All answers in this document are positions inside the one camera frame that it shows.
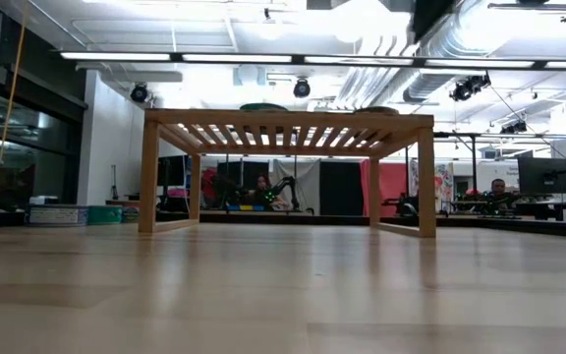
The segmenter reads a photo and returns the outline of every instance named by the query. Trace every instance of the ventilation duct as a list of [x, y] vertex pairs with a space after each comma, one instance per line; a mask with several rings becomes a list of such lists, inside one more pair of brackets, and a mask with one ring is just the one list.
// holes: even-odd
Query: ventilation duct
[[[449, 18], [438, 33], [416, 53], [422, 57], [482, 58], [490, 55], [508, 39], [508, 32], [497, 31], [491, 24], [500, 24], [499, 12], [488, 10], [490, 1], [465, 0], [456, 15]], [[455, 75], [422, 74], [418, 69], [399, 70], [384, 92], [370, 105], [385, 105], [398, 100], [421, 103]]]

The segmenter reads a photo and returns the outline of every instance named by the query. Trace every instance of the ceiling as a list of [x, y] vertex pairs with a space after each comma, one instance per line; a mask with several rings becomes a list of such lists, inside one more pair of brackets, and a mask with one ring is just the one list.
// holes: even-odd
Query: ceiling
[[[147, 5], [124, 5], [141, 0], [103, 1], [108, 3], [30, 0], [28, 27], [58, 49], [76, 51], [405, 55], [412, 49], [407, 43], [411, 15], [389, 10], [402, 10], [406, 0], [399, 1], [399, 9], [394, 7], [397, 1], [389, 0], [147, 0], [152, 3]], [[0, 0], [0, 9], [20, 20], [22, 3]], [[316, 5], [325, 3], [326, 8]], [[465, 46], [473, 46], [474, 50], [460, 55], [566, 58], [566, 23], [560, 21], [562, 14], [474, 10], [488, 3], [464, 0], [464, 11], [461, 8], [450, 18], [455, 20], [453, 23], [448, 20], [428, 40], [440, 40], [445, 34], [443, 29], [447, 29], [446, 33], [458, 32], [457, 38]], [[550, 3], [566, 4], [566, 0]], [[264, 7], [270, 9], [270, 20], [265, 19]], [[424, 43], [419, 51], [425, 50], [425, 46]], [[454, 102], [449, 91], [465, 77], [444, 75], [447, 80], [434, 87], [422, 104], [406, 104], [402, 99], [404, 87], [386, 93], [399, 87], [397, 79], [404, 76], [396, 69], [264, 66], [238, 71], [237, 65], [129, 63], [93, 68], [124, 94], [132, 89], [134, 81], [158, 78], [153, 74], [160, 72], [166, 82], [149, 82], [149, 87], [168, 106], [238, 108], [248, 102], [267, 101], [294, 110], [314, 110], [358, 108], [372, 101], [393, 106], [402, 113], [433, 114], [437, 129], [465, 132], [497, 133], [505, 122], [503, 118], [512, 118], [508, 106], [515, 111], [525, 110], [534, 127], [547, 131], [550, 110], [566, 100], [566, 73], [552, 72], [491, 71], [494, 90], [486, 88], [464, 102]], [[255, 77], [242, 77], [245, 72]], [[272, 74], [286, 74], [290, 80], [264, 80]], [[309, 79], [311, 95], [307, 98], [292, 95], [298, 77]], [[360, 86], [347, 91], [355, 78], [360, 78]], [[334, 99], [331, 105], [319, 103]]]

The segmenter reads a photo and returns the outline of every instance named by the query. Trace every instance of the rope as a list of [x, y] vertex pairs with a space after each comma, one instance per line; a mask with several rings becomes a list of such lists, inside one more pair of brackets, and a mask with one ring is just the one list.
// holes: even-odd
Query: rope
[[17, 78], [19, 76], [19, 65], [21, 64], [21, 54], [23, 53], [24, 39], [26, 38], [26, 24], [28, 22], [28, 8], [29, 1], [26, 1], [24, 6], [24, 17], [21, 23], [21, 35], [19, 37], [19, 47], [17, 48], [17, 63], [15, 63], [15, 72], [12, 76], [12, 86], [10, 88], [10, 98], [8, 98], [8, 112], [6, 113], [6, 121], [4, 123], [4, 132], [1, 135], [1, 147], [0, 147], [0, 160], [4, 159], [4, 147], [6, 145], [6, 138], [8, 136], [8, 123], [10, 122], [10, 116], [12, 114], [13, 99], [15, 98], [15, 90], [17, 89]]

